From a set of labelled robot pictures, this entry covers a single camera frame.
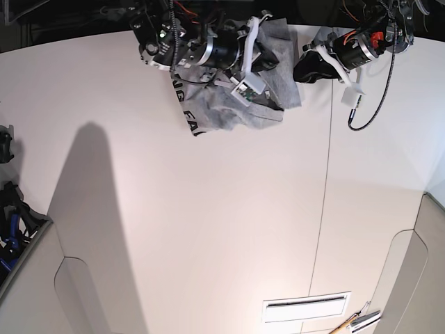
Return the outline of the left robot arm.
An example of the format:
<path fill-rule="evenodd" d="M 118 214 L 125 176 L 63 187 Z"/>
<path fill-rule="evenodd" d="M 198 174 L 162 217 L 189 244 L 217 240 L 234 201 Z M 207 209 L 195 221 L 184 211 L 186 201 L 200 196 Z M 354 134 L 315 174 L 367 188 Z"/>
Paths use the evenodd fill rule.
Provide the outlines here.
<path fill-rule="evenodd" d="M 302 48 L 293 69 L 294 81 L 313 84 L 321 79 L 337 80 L 349 91 L 361 93 L 360 75 L 350 72 L 377 60 L 386 51 L 405 51 L 414 43 L 412 9 L 406 1 L 376 1 L 364 12 L 364 21 L 350 32 L 322 27 Z"/>

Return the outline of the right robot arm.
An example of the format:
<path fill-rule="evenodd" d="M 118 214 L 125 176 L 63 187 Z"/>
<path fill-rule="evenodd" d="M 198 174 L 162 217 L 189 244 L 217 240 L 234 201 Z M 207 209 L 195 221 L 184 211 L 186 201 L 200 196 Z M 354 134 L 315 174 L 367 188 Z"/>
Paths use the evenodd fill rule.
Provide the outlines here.
<path fill-rule="evenodd" d="M 175 77 L 180 67 L 206 67 L 212 77 L 241 78 L 247 53 L 253 73 L 276 68 L 276 55 L 258 40 L 272 16 L 253 1 L 132 1 L 127 8 L 142 61 Z"/>

